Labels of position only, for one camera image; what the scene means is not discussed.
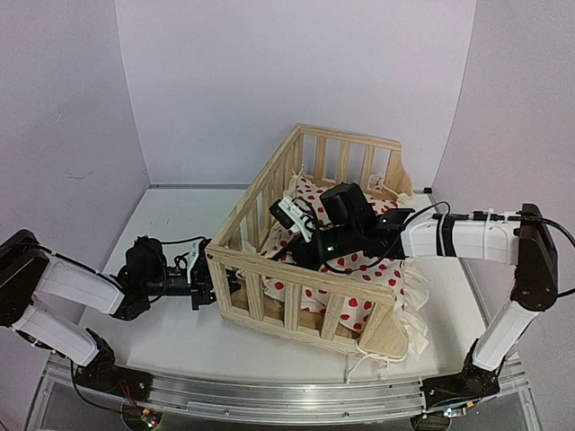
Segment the wooden pet bed frame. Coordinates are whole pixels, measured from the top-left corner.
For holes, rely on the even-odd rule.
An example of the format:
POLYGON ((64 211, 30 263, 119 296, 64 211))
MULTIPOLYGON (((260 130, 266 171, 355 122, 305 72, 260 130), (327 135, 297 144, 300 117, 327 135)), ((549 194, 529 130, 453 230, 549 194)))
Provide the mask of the wooden pet bed frame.
POLYGON ((373 197, 412 194, 400 142, 295 125, 206 248, 220 313, 254 330, 344 355, 402 361, 408 333, 394 312, 391 288, 291 267, 259 254, 272 226, 266 205, 281 198, 293 174, 302 171, 312 138, 313 166, 305 177, 315 184, 335 185, 356 173, 361 188, 373 197))

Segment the strawberry print ruffled mattress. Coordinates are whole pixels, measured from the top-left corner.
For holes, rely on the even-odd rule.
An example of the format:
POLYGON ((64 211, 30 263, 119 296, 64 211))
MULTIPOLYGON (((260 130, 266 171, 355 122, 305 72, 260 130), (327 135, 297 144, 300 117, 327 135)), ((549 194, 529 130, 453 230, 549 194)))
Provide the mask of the strawberry print ruffled mattress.
MULTIPOLYGON (((318 215, 319 224, 328 223, 328 216, 325 208, 320 203, 320 195, 327 191, 327 187, 320 187, 312 183, 311 180, 302 175, 295 175, 289 183, 288 190, 284 195, 294 198, 298 196, 309 202, 315 213, 318 215)), ((368 203, 380 216, 389 209, 398 207, 397 202, 367 198, 368 203)), ((271 228, 269 239, 263 246, 260 255, 271 258, 272 252, 279 251, 280 247, 288 244, 288 240, 293 239, 294 234, 275 223, 271 228)), ((319 271, 330 273, 338 277, 346 277, 355 281, 364 281, 383 288, 391 288, 394 291, 394 316, 397 322, 404 328, 407 334, 407 347, 401 347, 398 355, 402 360, 409 352, 414 357, 419 357, 429 344, 428 325, 420 316, 420 309, 429 299, 429 290, 426 286, 427 279, 420 269, 419 262, 415 259, 393 260, 383 259, 378 266, 367 268, 368 265, 379 258, 367 258, 361 252, 351 253, 342 258, 329 260, 328 263, 333 268, 346 271, 345 274, 333 273, 323 264, 319 271)), ((285 300, 286 284, 273 277, 264 277, 262 280, 262 290, 266 295, 265 299, 272 300, 274 306, 279 306, 285 300)), ((302 288, 302 302, 300 317, 320 317, 326 311, 328 293, 324 290, 305 286, 302 288)), ((373 303, 360 300, 355 296, 346 296, 346 303, 343 306, 340 327, 351 331, 351 335, 360 335, 365 327, 373 303)))

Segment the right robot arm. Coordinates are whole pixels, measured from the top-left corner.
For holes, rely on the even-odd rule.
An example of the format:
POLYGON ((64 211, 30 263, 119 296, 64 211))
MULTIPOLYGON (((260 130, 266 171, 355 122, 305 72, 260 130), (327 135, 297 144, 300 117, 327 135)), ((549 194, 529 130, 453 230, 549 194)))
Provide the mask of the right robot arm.
POLYGON ((573 236, 543 217, 538 206, 517 212, 493 210, 443 214, 432 207, 393 208, 377 215, 355 183, 334 186, 321 196, 328 224, 321 225, 312 205, 302 198, 278 202, 279 221, 296 234, 290 244, 294 262, 317 270, 332 259, 363 252, 370 259, 442 257, 481 259, 514 267, 508 301, 473 348, 471 364, 457 372, 452 389, 471 398, 488 381, 531 321, 564 293, 558 284, 558 251, 550 234, 573 236))

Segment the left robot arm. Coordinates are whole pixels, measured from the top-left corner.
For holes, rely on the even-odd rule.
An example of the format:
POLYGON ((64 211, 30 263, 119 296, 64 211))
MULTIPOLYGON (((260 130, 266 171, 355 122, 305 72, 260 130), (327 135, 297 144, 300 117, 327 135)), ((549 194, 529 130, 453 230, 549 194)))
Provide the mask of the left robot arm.
POLYGON ((216 300, 205 249, 209 240, 186 241, 189 250, 172 265, 165 242, 141 236, 125 253, 125 264, 107 275, 40 244, 21 229, 1 245, 1 324, 85 367, 99 391, 120 385, 120 372, 107 360, 113 350, 92 330, 82 330, 41 301, 51 295, 81 304, 119 321, 133 321, 166 296, 184 296, 192 307, 216 300))

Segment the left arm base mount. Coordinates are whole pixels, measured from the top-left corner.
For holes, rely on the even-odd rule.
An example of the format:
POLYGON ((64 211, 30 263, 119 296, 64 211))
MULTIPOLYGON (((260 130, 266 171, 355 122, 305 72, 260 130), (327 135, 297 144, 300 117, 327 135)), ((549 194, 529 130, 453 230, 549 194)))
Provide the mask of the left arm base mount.
POLYGON ((97 347, 97 354, 87 365, 78 365, 74 382, 81 387, 123 396, 131 401, 148 401, 153 377, 150 373, 116 365, 116 357, 108 342, 87 329, 97 347))

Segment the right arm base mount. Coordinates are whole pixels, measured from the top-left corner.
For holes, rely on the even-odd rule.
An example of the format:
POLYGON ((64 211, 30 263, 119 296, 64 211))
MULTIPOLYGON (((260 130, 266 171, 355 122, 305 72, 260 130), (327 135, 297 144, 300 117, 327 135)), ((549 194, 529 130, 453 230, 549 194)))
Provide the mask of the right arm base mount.
POLYGON ((504 364, 486 370, 473 363, 471 352, 465 357, 462 369, 455 374, 426 378, 420 391, 423 394, 424 413, 459 409, 468 403, 476 404, 500 392, 499 376, 504 364))

